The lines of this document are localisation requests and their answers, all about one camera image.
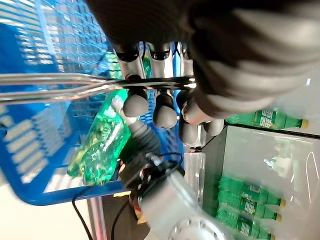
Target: green soda bottle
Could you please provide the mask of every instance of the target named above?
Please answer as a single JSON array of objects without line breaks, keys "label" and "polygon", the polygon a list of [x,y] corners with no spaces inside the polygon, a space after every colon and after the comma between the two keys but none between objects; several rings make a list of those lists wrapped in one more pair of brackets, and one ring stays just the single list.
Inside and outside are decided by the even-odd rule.
[{"label": "green soda bottle", "polygon": [[280,222],[282,219],[281,214],[269,210],[263,204],[254,202],[239,195],[235,195],[229,191],[220,191],[218,200],[219,204],[227,204],[241,212],[245,212],[262,219],[274,219],[278,222]]},{"label": "green soda bottle", "polygon": [[145,78],[149,79],[151,78],[151,63],[150,60],[147,56],[144,56],[142,60],[143,68],[144,68],[144,73],[145,73]]},{"label": "green soda bottle", "polygon": [[255,239],[276,240],[273,234],[268,233],[259,226],[255,221],[247,219],[237,213],[230,212],[226,209],[219,208],[215,218],[237,232]]},{"label": "green soda bottle", "polygon": [[276,197],[263,187],[223,176],[219,183],[220,191],[228,191],[260,204],[286,206],[286,201]]},{"label": "green soda bottle", "polygon": [[252,113],[234,115],[226,119],[230,124],[243,124],[247,126],[267,128],[267,129],[287,129],[303,128],[306,129],[309,121],[289,116],[285,113],[272,110],[259,110]]},{"label": "green soda bottle", "polygon": [[127,98],[125,89],[110,92],[94,118],[84,144],[68,166],[72,177],[83,176],[86,185],[103,184],[111,179],[121,150],[131,132],[111,106],[113,98]]}]

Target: blue shopping basket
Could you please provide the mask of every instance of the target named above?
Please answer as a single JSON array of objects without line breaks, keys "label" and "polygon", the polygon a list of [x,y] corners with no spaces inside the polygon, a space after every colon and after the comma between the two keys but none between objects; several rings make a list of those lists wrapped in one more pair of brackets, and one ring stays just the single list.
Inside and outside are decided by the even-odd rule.
[{"label": "blue shopping basket", "polygon": [[[86,73],[116,75],[119,65],[82,0],[0,0],[0,74]],[[2,86],[1,92],[67,86]],[[84,140],[105,94],[72,102],[0,105],[0,167],[15,194],[32,205],[69,202],[85,188],[67,166]],[[141,119],[152,125],[154,92]],[[183,153],[177,126],[158,129],[162,152]],[[88,189],[80,198],[122,192],[120,181]]]}]

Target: wire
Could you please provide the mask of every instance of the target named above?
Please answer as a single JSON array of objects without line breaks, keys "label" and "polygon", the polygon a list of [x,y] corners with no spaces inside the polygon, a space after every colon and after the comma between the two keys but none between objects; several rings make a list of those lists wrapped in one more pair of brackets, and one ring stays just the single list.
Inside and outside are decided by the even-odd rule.
[{"label": "wire", "polygon": [[172,174],[174,171],[176,171],[180,165],[183,163],[184,161],[184,156],[179,153],[179,152],[168,152],[168,153],[163,153],[160,156],[167,156],[167,155],[179,155],[180,156],[180,161],[173,167],[171,168],[169,171],[167,171],[164,175],[162,175],[161,177],[155,179],[148,187],[145,191],[143,191],[143,194],[141,195],[141,197],[144,197],[145,195],[147,195],[147,193],[150,192],[151,189],[154,188],[155,185],[157,185],[159,182],[165,180],[170,174]]},{"label": "wire", "polygon": [[117,221],[118,221],[121,213],[124,211],[124,209],[126,208],[126,206],[128,204],[129,204],[129,200],[125,201],[125,203],[122,205],[122,207],[120,208],[119,212],[115,216],[115,219],[114,219],[114,221],[112,223],[112,228],[111,228],[111,240],[115,240],[115,228],[116,228]]},{"label": "wire", "polygon": [[142,56],[141,56],[141,60],[143,61],[146,55],[146,42],[143,42],[143,52],[142,52]]},{"label": "wire", "polygon": [[[175,170],[177,170],[180,165],[182,164],[182,162],[184,161],[184,156],[181,153],[178,152],[168,152],[168,153],[164,153],[161,154],[160,157],[162,156],[167,156],[167,155],[178,155],[180,156],[180,161],[173,167],[170,169],[170,171],[166,172],[166,174],[164,174],[163,176],[159,177],[158,179],[156,179],[143,193],[143,195],[146,195],[146,193],[148,193],[157,183],[159,183],[160,181],[162,181],[163,179],[165,179],[166,177],[168,177],[171,173],[173,173]],[[119,212],[117,213],[117,215],[115,216],[115,219],[112,223],[112,227],[111,227],[111,240],[115,240],[115,228],[118,222],[118,219],[121,215],[121,213],[124,211],[124,209],[126,208],[126,206],[129,204],[129,200],[125,201],[125,203],[122,205],[122,207],[120,208]]]},{"label": "wire", "polygon": [[85,232],[86,232],[89,240],[93,240],[92,235],[91,235],[91,232],[90,232],[90,230],[89,230],[89,228],[88,228],[88,226],[87,226],[84,218],[82,217],[81,213],[79,212],[79,210],[78,210],[75,202],[76,202],[76,199],[77,199],[78,197],[80,197],[82,194],[84,194],[86,191],[88,191],[88,190],[91,189],[92,187],[93,187],[93,186],[88,186],[88,187],[86,187],[86,188],[83,189],[81,192],[79,192],[78,194],[76,194],[76,195],[73,197],[73,199],[72,199],[73,208],[74,208],[76,214],[78,215],[78,217],[80,218],[81,223],[82,223],[82,225],[83,225],[83,227],[84,227],[84,230],[85,230]]},{"label": "wire", "polygon": [[160,154],[160,157],[162,157],[162,156],[168,156],[168,155],[178,155],[178,156],[180,156],[180,161],[179,161],[173,168],[171,168],[171,170],[170,170],[168,173],[165,174],[166,177],[169,176],[170,174],[172,174],[175,170],[177,170],[177,169],[181,166],[181,164],[183,163],[183,161],[184,161],[184,156],[183,156],[181,153],[179,153],[179,152],[163,153],[163,154]]}]

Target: bottle cap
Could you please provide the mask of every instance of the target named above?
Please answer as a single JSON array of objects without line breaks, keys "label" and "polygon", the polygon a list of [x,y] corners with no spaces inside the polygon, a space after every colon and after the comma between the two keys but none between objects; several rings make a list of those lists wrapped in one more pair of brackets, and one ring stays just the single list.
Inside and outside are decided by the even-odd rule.
[{"label": "bottle cap", "polygon": [[275,218],[278,222],[281,222],[282,220],[282,215],[280,213],[276,214],[276,218]]},{"label": "bottle cap", "polygon": [[309,120],[302,119],[301,129],[307,129],[309,126]]},{"label": "bottle cap", "polygon": [[280,207],[284,208],[286,206],[286,200],[281,199],[280,201]]}]

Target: metal handle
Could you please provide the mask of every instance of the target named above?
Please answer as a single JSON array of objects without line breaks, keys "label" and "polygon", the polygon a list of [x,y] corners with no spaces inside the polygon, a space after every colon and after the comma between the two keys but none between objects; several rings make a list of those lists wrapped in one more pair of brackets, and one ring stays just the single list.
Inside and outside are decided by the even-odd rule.
[{"label": "metal handle", "polygon": [[113,90],[130,89],[132,87],[144,87],[146,89],[189,89],[189,84],[192,83],[194,83],[194,78],[187,76],[114,80],[81,73],[1,74],[0,86],[29,84],[84,84],[85,86],[62,90],[0,93],[0,104],[28,104],[75,100]]}]

